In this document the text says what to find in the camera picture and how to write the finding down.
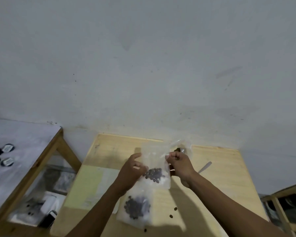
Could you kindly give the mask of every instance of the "right hand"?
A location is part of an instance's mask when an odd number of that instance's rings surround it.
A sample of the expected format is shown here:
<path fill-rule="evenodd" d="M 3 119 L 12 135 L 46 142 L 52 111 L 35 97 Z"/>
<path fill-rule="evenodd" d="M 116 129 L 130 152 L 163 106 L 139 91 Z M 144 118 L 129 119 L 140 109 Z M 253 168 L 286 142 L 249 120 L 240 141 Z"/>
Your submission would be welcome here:
<path fill-rule="evenodd" d="M 166 161 L 170 164 L 170 174 L 178 176 L 181 179 L 181 183 L 189 188 L 189 182 L 192 176 L 197 174 L 194 170 L 190 158 L 182 152 L 174 151 L 166 155 Z"/>

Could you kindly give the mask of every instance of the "plastic bag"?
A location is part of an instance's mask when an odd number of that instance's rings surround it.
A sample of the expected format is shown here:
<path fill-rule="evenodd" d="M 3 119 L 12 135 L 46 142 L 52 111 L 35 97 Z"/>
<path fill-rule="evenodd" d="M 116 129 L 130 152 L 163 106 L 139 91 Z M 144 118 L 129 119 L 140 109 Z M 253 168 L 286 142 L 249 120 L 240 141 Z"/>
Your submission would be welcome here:
<path fill-rule="evenodd" d="M 173 141 L 170 142 L 170 151 L 175 151 L 177 148 L 180 148 L 180 152 L 183 152 L 190 159 L 192 159 L 192 143 L 189 139 L 173 139 Z"/>
<path fill-rule="evenodd" d="M 148 142 L 141 146 L 142 162 L 149 170 L 139 179 L 154 189 L 170 189 L 170 168 L 165 156 L 170 152 L 169 143 Z"/>
<path fill-rule="evenodd" d="M 136 228 L 151 224 L 153 189 L 137 182 L 124 196 L 116 219 Z"/>

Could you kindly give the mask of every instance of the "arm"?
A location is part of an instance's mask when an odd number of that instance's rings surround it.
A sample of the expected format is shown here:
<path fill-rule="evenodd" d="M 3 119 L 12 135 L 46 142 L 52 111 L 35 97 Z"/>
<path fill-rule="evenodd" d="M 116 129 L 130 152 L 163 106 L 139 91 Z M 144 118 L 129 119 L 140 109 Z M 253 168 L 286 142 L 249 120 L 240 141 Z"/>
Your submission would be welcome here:
<path fill-rule="evenodd" d="M 229 236 L 237 237 L 288 237 L 275 225 L 230 199 L 207 179 L 198 174 L 187 155 L 171 152 L 166 156 L 171 175 L 180 177 L 216 218 Z"/>
<path fill-rule="evenodd" d="M 97 237 L 102 234 L 118 199 L 134 186 L 148 167 L 135 161 L 141 153 L 133 154 L 123 165 L 118 177 L 106 193 L 66 237 Z"/>

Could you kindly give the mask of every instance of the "forearm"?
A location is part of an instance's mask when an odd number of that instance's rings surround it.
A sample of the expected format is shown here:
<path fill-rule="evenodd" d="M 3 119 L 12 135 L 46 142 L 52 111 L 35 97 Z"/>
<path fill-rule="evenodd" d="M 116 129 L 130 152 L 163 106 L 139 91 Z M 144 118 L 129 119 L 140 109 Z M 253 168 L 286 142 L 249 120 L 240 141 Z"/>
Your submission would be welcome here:
<path fill-rule="evenodd" d="M 97 237 L 109 220 L 120 194 L 110 186 L 106 193 L 66 237 Z"/>
<path fill-rule="evenodd" d="M 273 224 L 230 199 L 201 175 L 193 174 L 188 184 L 229 236 L 287 236 Z"/>

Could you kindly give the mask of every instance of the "smartphone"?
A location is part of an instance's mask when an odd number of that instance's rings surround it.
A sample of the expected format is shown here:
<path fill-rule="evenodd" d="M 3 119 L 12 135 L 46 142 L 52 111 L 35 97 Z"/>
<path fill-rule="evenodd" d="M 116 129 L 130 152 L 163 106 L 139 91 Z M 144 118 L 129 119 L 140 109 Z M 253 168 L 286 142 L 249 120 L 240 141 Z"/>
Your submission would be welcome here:
<path fill-rule="evenodd" d="M 48 213 L 48 215 L 45 216 L 45 218 L 38 224 L 38 227 L 48 229 L 56 219 L 56 212 L 51 211 Z"/>

